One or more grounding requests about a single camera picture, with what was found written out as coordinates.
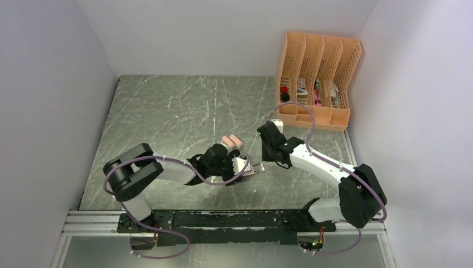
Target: gray marble surface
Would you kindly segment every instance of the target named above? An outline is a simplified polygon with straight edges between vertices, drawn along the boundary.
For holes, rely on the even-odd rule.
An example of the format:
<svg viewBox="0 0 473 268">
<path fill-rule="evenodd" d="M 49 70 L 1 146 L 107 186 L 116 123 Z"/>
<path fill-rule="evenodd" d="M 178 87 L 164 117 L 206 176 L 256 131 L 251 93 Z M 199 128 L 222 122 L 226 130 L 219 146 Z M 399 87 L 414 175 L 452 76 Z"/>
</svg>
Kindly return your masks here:
<svg viewBox="0 0 473 268">
<path fill-rule="evenodd" d="M 103 192 L 103 165 L 146 142 L 155 152 L 189 158 L 204 153 L 222 136 L 244 142 L 242 153 L 261 161 L 256 128 L 274 108 L 274 78 L 253 76 L 124 75 L 118 84 L 80 204 L 82 210 L 117 210 Z M 308 129 L 284 129 L 286 137 L 304 138 Z M 349 163 L 342 132 L 316 131 L 311 146 Z M 185 186 L 155 180 L 144 191 L 154 209 L 301 208 L 314 197 L 333 197 L 335 189 L 296 168 L 265 163 L 264 174 L 233 186 Z"/>
</svg>

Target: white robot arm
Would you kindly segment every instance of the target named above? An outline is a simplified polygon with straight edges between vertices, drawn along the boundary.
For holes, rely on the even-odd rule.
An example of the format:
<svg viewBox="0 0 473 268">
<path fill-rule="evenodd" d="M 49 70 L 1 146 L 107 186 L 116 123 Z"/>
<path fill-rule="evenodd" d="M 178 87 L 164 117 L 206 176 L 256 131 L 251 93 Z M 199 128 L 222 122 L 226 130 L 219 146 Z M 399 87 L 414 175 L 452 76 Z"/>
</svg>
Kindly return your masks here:
<svg viewBox="0 0 473 268">
<path fill-rule="evenodd" d="M 347 171 L 363 179 L 384 204 L 387 200 L 373 170 L 362 164 L 358 167 L 343 164 L 308 146 L 299 138 L 286 140 L 281 120 L 274 119 L 258 128 L 262 139 L 263 161 L 304 169 L 334 187 L 339 194 L 330 199 L 310 201 L 308 212 L 316 222 L 345 220 L 363 228 L 381 209 L 368 190 Z"/>
</svg>

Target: pink object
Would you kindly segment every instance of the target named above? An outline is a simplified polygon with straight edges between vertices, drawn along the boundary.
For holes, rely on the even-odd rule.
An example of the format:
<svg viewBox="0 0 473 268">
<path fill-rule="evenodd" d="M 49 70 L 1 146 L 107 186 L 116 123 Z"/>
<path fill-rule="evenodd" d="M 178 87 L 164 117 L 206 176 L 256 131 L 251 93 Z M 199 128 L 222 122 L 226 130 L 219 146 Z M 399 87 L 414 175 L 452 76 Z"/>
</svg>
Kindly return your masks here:
<svg viewBox="0 0 473 268">
<path fill-rule="evenodd" d="M 227 145 L 228 147 L 230 147 L 230 149 L 234 149 L 236 144 L 234 144 L 228 137 L 226 136 L 223 136 L 222 137 L 222 142 Z"/>
<path fill-rule="evenodd" d="M 238 146 L 238 148 L 242 148 L 243 147 L 243 142 L 238 139 L 235 135 L 230 135 L 230 140 L 233 141 L 233 143 Z"/>
</svg>

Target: white wall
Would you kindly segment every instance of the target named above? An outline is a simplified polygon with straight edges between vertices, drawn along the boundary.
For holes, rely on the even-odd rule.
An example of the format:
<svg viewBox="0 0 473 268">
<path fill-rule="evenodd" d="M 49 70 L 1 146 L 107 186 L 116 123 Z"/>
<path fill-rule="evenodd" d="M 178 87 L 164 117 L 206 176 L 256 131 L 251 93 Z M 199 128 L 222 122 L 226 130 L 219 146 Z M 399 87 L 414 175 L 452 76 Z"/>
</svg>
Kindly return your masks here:
<svg viewBox="0 0 473 268">
<path fill-rule="evenodd" d="M 379 0 L 349 132 L 388 198 L 399 267 L 473 266 L 473 3 Z"/>
<path fill-rule="evenodd" d="M 118 74 L 274 75 L 287 30 L 358 36 L 377 0 L 78 0 Z"/>
<path fill-rule="evenodd" d="M 116 85 L 75 0 L 0 0 L 0 267 L 48 267 Z"/>
</svg>

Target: purple cable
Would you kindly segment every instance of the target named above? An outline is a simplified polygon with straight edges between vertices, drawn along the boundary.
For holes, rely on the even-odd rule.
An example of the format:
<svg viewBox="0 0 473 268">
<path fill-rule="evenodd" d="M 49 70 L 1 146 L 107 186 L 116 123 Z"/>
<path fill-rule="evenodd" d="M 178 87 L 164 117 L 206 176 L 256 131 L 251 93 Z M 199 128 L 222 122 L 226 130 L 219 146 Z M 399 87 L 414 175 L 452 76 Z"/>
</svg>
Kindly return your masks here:
<svg viewBox="0 0 473 268">
<path fill-rule="evenodd" d="M 312 128 L 311 128 L 311 130 L 309 131 L 309 133 L 307 134 L 307 137 L 306 137 L 306 140 L 305 140 L 307 151 L 308 151 L 311 155 L 313 155 L 313 156 L 315 156 L 316 158 L 318 158 L 318 159 L 320 159 L 320 160 L 322 160 L 322 161 L 324 161 L 324 162 L 326 162 L 326 163 L 328 163 L 328 164 L 334 166 L 335 168 L 340 168 L 340 166 L 339 166 L 337 163 L 335 163 L 335 162 L 333 162 L 333 161 L 330 161 L 330 160 L 328 160 L 328 159 L 326 159 L 326 158 L 324 158 L 324 157 L 322 157 L 322 156 L 320 156 L 320 155 L 314 153 L 314 152 L 311 150 L 309 142 L 310 142 L 310 138 L 312 137 L 312 134 L 315 132 L 315 117 L 313 116 L 312 111 L 310 111 L 307 107 L 305 107 L 304 105 L 302 105 L 302 104 L 300 104 L 300 103 L 297 103 L 297 102 L 284 102 L 284 103 L 281 103 L 280 105 L 276 106 L 276 108 L 275 108 L 274 110 L 272 110 L 271 113 L 269 113 L 269 119 L 271 120 L 271 117 L 273 116 L 273 113 L 274 113 L 279 107 L 284 106 L 284 105 L 289 105 L 289 104 L 295 104 L 295 105 L 297 105 L 297 106 L 301 106 L 302 108 L 304 108 L 304 109 L 310 114 L 310 116 L 311 116 L 311 118 L 312 118 Z M 360 178 L 360 176 L 356 175 L 354 172 L 352 172 L 351 170 L 348 170 L 348 169 L 345 168 L 345 167 L 341 167 L 341 169 L 342 169 L 344 172 L 346 172 L 346 173 L 350 174 L 351 176 L 353 176 L 353 178 L 355 178 L 355 179 L 356 179 L 357 181 L 359 181 L 363 186 L 365 186 L 365 188 L 367 188 L 367 190 L 371 193 L 371 195 L 373 195 L 374 199 L 376 199 L 376 201 L 379 203 L 379 205 L 380 205 L 380 207 L 381 207 L 381 210 L 383 211 L 383 216 L 382 216 L 380 219 L 372 219 L 372 221 L 383 222 L 383 221 L 387 218 L 388 213 L 387 213 L 387 211 L 386 211 L 386 207 L 384 206 L 383 201 L 381 200 L 381 198 L 379 198 L 379 196 L 376 194 L 376 192 L 373 190 L 373 188 L 371 188 L 362 178 Z M 347 248 L 345 248 L 345 249 L 343 249 L 343 250 L 332 251 L 332 252 L 318 252 L 318 253 L 316 253 L 316 254 L 319 254 L 319 255 L 334 255 L 334 254 L 346 252 L 346 251 L 348 251 L 348 250 L 350 250 L 350 249 L 356 247 L 356 246 L 360 243 L 360 241 L 361 241 L 361 230 L 358 229 L 358 228 L 357 228 L 357 230 L 358 230 L 358 239 L 356 240 L 356 242 L 355 242 L 353 245 L 351 245 L 351 246 L 349 246 L 349 247 L 347 247 Z"/>
<path fill-rule="evenodd" d="M 132 159 L 132 160 L 129 160 L 129 161 L 126 161 L 126 162 L 123 162 L 121 164 L 119 164 L 118 166 L 114 167 L 109 173 L 107 173 L 107 175 L 105 176 L 105 180 L 104 180 L 104 183 L 102 185 L 104 191 L 108 194 L 111 194 L 113 195 L 113 192 L 109 191 L 107 189 L 107 184 L 108 184 L 108 181 L 110 180 L 110 177 L 112 176 L 112 174 L 114 174 L 118 169 L 124 167 L 124 166 L 127 166 L 127 165 L 131 165 L 135 162 L 139 162 L 139 161 L 143 161 L 143 160 L 149 160 L 149 159 L 157 159 L 157 160 L 160 160 L 160 161 L 168 161 L 168 162 L 172 162 L 172 163 L 175 163 L 175 164 L 179 164 L 179 165 L 183 165 L 185 167 L 187 167 L 188 169 L 192 170 L 192 172 L 194 172 L 203 182 L 207 183 L 207 184 L 210 184 L 210 185 L 214 185 L 214 186 L 219 186 L 219 185 L 225 185 L 225 184 L 229 184 L 231 182 L 233 182 L 234 180 L 238 179 L 238 177 L 240 177 L 243 172 L 247 169 L 249 163 L 250 163 L 250 157 L 249 155 L 245 155 L 245 157 L 247 158 L 247 161 L 245 163 L 245 165 L 243 166 L 242 170 L 240 172 L 238 172 L 233 178 L 227 180 L 227 181 L 224 181 L 224 182 L 221 182 L 221 183 L 212 183 L 208 180 L 206 180 L 202 175 L 200 175 L 200 173 L 190 164 L 188 163 L 184 163 L 183 161 L 179 160 L 179 159 L 175 159 L 175 158 L 170 158 L 170 157 L 164 157 L 164 156 L 157 156 L 157 155 L 150 155 L 150 156 L 141 156 L 141 157 L 137 157 L 135 159 Z M 180 233 L 180 232 L 175 232 L 175 231 L 171 231 L 171 230 L 166 230 L 166 229 L 159 229 L 159 228 L 156 228 L 156 227 L 152 227 L 152 226 L 149 226 L 149 225 L 146 225 L 146 224 L 143 224 L 141 223 L 140 221 L 138 221 L 133 215 L 131 215 L 131 213 L 126 209 L 125 205 L 120 202 L 120 205 L 122 205 L 123 209 L 125 209 L 125 212 L 127 213 L 127 215 L 130 217 L 130 219 L 132 219 L 132 221 L 134 221 L 137 225 L 139 226 L 142 226 L 146 229 L 150 229 L 150 230 L 153 230 L 153 231 L 157 231 L 157 232 L 162 232 L 162 233 L 170 233 L 170 234 L 173 234 L 173 235 L 177 235 L 177 236 L 180 236 L 182 238 L 184 238 L 184 240 L 186 240 L 186 248 L 184 248 L 183 251 L 179 252 L 179 253 L 176 253 L 176 254 L 173 254 L 173 255 L 169 255 L 169 256 L 164 256 L 164 257 L 154 257 L 154 256 L 147 256 L 147 255 L 141 255 L 141 254 L 138 254 L 136 253 L 133 248 L 132 248 L 132 244 L 131 244 L 131 240 L 130 240 L 130 248 L 131 248 L 131 253 L 135 256 L 138 256 L 138 257 L 141 257 L 141 258 L 145 258 L 145 259 L 152 259 L 152 260 L 164 260 L 164 259 L 170 259 L 170 258 L 174 258 L 174 257 L 177 257 L 177 256 L 180 256 L 184 253 L 187 252 L 187 250 L 189 250 L 189 246 L 190 246 L 190 240 L 187 236 L 185 236 L 184 234 Z"/>
</svg>

